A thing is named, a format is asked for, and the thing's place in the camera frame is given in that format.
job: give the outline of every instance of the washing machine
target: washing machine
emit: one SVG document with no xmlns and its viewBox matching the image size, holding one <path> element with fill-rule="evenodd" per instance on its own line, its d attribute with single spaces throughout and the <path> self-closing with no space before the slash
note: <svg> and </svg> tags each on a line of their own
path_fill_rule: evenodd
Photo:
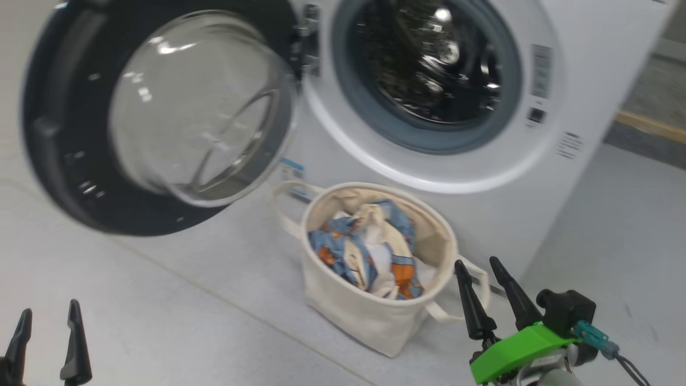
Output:
<svg viewBox="0 0 686 386">
<path fill-rule="evenodd" d="M 519 278 L 675 5 L 70 0 L 27 70 L 27 155 L 65 214 L 134 236 L 275 171 L 391 185 Z"/>
</svg>

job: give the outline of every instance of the clothes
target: clothes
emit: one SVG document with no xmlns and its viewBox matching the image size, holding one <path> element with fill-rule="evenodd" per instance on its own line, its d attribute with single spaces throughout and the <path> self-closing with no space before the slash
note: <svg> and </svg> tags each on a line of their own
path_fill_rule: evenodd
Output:
<svg viewBox="0 0 686 386">
<path fill-rule="evenodd" d="M 319 258 L 363 291 L 387 299 L 415 299 L 424 288 L 412 256 L 415 228 L 391 200 L 339 212 L 309 234 Z"/>
</svg>

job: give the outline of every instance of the basket handle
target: basket handle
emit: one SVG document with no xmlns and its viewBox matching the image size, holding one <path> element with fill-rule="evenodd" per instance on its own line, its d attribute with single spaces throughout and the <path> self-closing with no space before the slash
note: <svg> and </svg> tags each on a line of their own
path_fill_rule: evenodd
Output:
<svg viewBox="0 0 686 386">
<path fill-rule="evenodd" d="M 472 273 L 477 274 L 479 281 L 481 282 L 479 300 L 481 300 L 481 305 L 484 307 L 484 310 L 488 310 L 488 306 L 490 306 L 490 284 L 488 283 L 487 272 L 485 272 L 478 266 L 475 266 L 471 261 L 467 260 L 466 258 L 463 258 L 462 256 L 458 256 L 458 259 L 462 260 L 462 262 L 468 270 L 470 270 Z M 428 305 L 426 305 L 426 310 L 429 313 L 429 315 L 431 315 L 431 317 L 433 317 L 439 323 L 455 323 L 458 321 L 464 321 L 463 316 L 456 317 L 450 315 L 436 302 L 431 302 Z"/>
<path fill-rule="evenodd" d="M 300 225 L 289 218 L 279 207 L 279 196 L 282 194 L 287 194 L 296 186 L 302 186 L 311 190 L 312 192 L 315 192 L 316 194 L 323 193 L 325 189 L 300 181 L 285 181 L 278 184 L 272 191 L 272 207 L 276 212 L 276 217 L 279 219 L 279 224 L 289 235 L 300 239 Z"/>
</svg>

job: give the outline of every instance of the floor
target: floor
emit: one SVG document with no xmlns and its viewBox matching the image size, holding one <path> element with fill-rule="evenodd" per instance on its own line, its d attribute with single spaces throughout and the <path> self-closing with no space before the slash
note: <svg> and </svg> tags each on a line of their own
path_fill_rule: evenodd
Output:
<svg viewBox="0 0 686 386">
<path fill-rule="evenodd" d="M 0 335 L 34 311 L 25 382 L 57 381 L 69 300 L 81 302 L 100 385 L 454 385 L 478 349 L 462 324 L 428 321 L 396 359 L 364 348 L 304 303 L 298 245 L 267 189 L 175 236 L 103 236 L 14 180 L 0 180 Z M 460 312 L 456 284 L 440 303 Z M 492 316 L 513 332 L 504 301 Z"/>
<path fill-rule="evenodd" d="M 683 384 L 686 363 L 686 171 L 603 146 L 522 285 L 576 289 L 593 324 L 652 385 Z M 617 363 L 581 367 L 587 385 L 634 385 Z"/>
</svg>

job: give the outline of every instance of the door hinge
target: door hinge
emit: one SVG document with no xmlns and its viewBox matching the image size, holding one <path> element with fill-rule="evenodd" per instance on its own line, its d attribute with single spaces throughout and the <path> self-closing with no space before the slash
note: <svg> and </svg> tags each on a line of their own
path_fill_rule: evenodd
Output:
<svg viewBox="0 0 686 386">
<path fill-rule="evenodd" d="M 321 62 L 319 57 L 319 7 L 314 4 L 305 6 L 303 24 L 298 27 L 302 42 L 303 71 L 319 76 Z"/>
</svg>

